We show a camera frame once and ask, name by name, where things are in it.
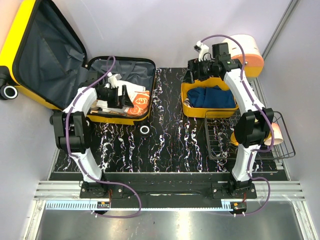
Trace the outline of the orange printed cloth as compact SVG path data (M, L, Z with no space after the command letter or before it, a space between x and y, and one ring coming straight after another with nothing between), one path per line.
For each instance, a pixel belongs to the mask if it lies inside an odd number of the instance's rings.
M131 92L129 93L129 98L133 103L133 107L125 108L127 115L139 117L147 112L150 101L150 92L148 90Z

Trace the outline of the black white striped garment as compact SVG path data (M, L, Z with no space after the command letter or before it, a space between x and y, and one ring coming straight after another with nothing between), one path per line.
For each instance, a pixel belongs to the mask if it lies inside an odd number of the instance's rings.
M192 108L193 105L191 104L190 100L188 98L186 98L183 103L188 107L188 108Z

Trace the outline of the navy blue garment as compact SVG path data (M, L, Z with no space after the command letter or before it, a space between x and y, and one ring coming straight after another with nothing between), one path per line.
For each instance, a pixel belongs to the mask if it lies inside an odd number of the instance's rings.
M222 90L217 85L192 88L187 92L187 98L193 108L234 109L236 107L231 90Z

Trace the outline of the yellow Pikachu suitcase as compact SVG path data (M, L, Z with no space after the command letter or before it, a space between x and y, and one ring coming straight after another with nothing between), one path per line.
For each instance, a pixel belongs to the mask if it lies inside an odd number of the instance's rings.
M146 58L107 56L87 59L86 49L59 8L51 0L24 0L0 52L0 98L8 89L23 93L60 112L72 102L78 87L105 72L154 91L156 65Z

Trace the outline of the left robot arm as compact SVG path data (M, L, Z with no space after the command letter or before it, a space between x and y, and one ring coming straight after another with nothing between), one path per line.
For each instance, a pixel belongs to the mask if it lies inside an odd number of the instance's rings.
M108 71L97 80L81 83L71 103L52 116L55 143L75 161L83 176L81 190L90 197L103 198L111 191L91 151L91 124L87 114L98 97L111 107L134 106L127 87L120 85L121 78L119 73Z

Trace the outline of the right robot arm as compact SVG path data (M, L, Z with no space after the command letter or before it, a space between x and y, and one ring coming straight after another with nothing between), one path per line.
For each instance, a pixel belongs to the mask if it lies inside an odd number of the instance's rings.
M264 139L274 135L272 120L274 111L265 106L250 88L245 76L244 60L232 59L226 42L214 44L214 59L206 59L209 48L202 41L194 46L197 59L189 60L187 74L191 84L199 84L210 78L220 78L231 90L241 117L234 127L238 143L235 165L227 182L227 192L232 198L239 198L249 190L253 178L250 170Z

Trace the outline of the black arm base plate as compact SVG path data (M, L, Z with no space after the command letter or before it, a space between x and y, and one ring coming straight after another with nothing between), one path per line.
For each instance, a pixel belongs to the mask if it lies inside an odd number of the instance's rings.
M151 195L191 195L209 199L247 199L257 198L257 191L251 180L244 183L236 182L232 175L227 173L104 173L99 182L79 182L80 195L99 198L107 196L108 190L112 190L113 197L124 196L125 188L115 183L127 184L141 197Z

